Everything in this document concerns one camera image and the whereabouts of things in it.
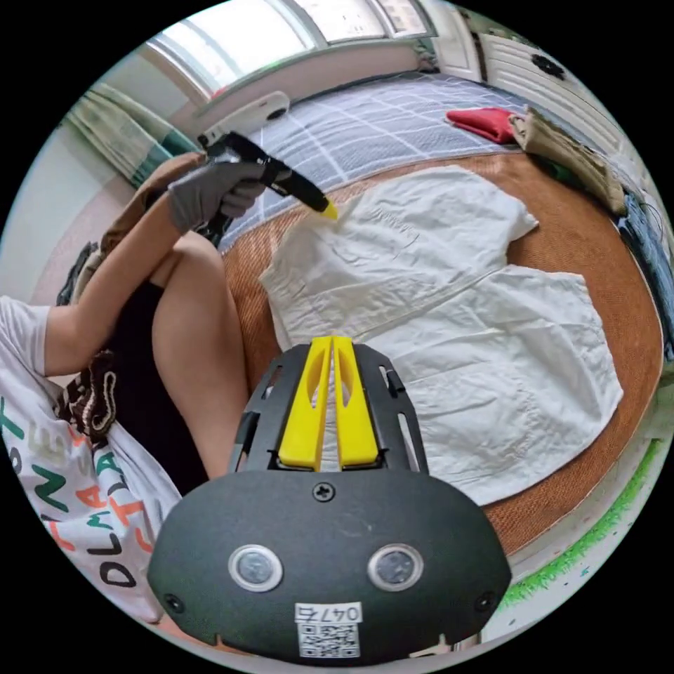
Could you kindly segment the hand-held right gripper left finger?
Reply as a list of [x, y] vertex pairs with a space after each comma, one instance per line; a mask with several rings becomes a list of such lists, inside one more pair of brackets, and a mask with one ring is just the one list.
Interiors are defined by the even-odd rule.
[[333, 338], [308, 345], [279, 445], [278, 458], [289, 468], [318, 471], [322, 459]]

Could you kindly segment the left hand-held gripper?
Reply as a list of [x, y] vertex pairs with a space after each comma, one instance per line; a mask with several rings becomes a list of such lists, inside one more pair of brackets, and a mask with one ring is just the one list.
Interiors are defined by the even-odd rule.
[[264, 168], [261, 183], [282, 197], [293, 197], [323, 218], [338, 220], [338, 209], [311, 180], [293, 170], [283, 161], [272, 157], [260, 146], [235, 131], [218, 138], [199, 135], [199, 144], [209, 159], [238, 160]]

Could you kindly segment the person's left hand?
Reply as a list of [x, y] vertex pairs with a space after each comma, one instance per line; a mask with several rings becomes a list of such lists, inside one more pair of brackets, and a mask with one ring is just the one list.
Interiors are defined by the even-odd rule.
[[265, 167], [242, 161], [212, 161], [168, 184], [167, 203], [181, 234], [217, 215], [244, 215], [265, 190]]

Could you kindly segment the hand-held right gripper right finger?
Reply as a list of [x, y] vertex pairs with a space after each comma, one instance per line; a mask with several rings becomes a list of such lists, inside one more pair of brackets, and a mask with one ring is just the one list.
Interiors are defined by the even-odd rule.
[[339, 467], [351, 470], [373, 465], [379, 450], [350, 338], [333, 337], [333, 369]]

